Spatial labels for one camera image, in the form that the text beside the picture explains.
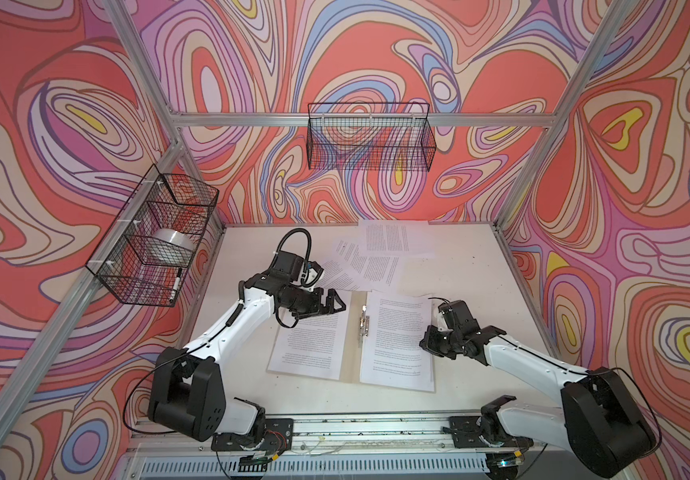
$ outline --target black mounting plate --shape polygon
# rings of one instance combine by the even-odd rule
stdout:
[[[487,448],[487,445],[481,440],[478,433],[478,425],[476,422],[480,416],[462,416],[449,417],[448,426],[454,430],[452,432],[452,440],[454,441],[454,448]],[[526,448],[534,446],[534,441],[526,437],[510,437],[505,441],[503,447]]]
[[[281,440],[270,432],[265,432],[265,437],[256,450],[265,450],[268,453],[273,453],[276,450],[289,450],[292,448],[292,435],[294,434],[294,420],[292,418],[268,418],[266,420],[266,427],[268,430],[273,430],[280,433],[286,439],[286,447],[279,446]],[[215,435],[211,442],[211,449],[214,452],[252,452],[241,447],[236,442],[234,434],[221,433]]]

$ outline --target psychedelic swirl pattern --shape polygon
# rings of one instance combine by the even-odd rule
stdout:
[[[432,111],[550,112],[602,1],[149,2],[133,15],[174,110],[307,111],[423,100]],[[311,172],[304,128],[183,130],[228,224],[490,221],[537,129],[435,131],[430,172]]]
[[[690,2],[637,4],[507,237],[566,359],[654,408],[636,475],[690,480]]]
[[[101,0],[0,1],[0,389],[166,148]],[[1,479],[111,476],[122,402],[178,340],[214,242],[173,309],[96,295],[6,438]]]

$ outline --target metal binder clip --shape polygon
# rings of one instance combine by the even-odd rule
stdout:
[[[358,346],[363,346],[363,337],[369,336],[369,317],[366,314],[366,305],[361,310],[361,321],[359,323]]]

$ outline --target black wire mesh basket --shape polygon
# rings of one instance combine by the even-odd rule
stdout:
[[[317,102],[307,105],[312,170],[430,171],[436,137],[427,102]]]
[[[121,303],[174,306],[218,195],[201,180],[159,172],[109,255],[87,268]]]

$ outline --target paper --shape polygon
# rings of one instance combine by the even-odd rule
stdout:
[[[282,328],[278,332],[268,370],[320,379],[340,379],[350,292],[338,290],[337,293],[347,305],[347,310],[302,319],[292,329]]]
[[[371,290],[369,282],[339,260],[327,260],[321,264],[321,267],[323,267],[323,278],[316,283],[316,286],[324,290],[328,288],[350,291]]]
[[[361,382],[400,389],[436,389],[433,357],[419,348],[430,325],[430,300],[371,292],[369,335],[363,339]]]
[[[335,253],[341,262],[368,283],[368,289],[360,290],[397,291],[405,263],[400,256],[364,256],[361,255],[358,244],[347,240],[340,240]]]
[[[359,241],[364,255],[434,256],[427,222],[360,220]]]

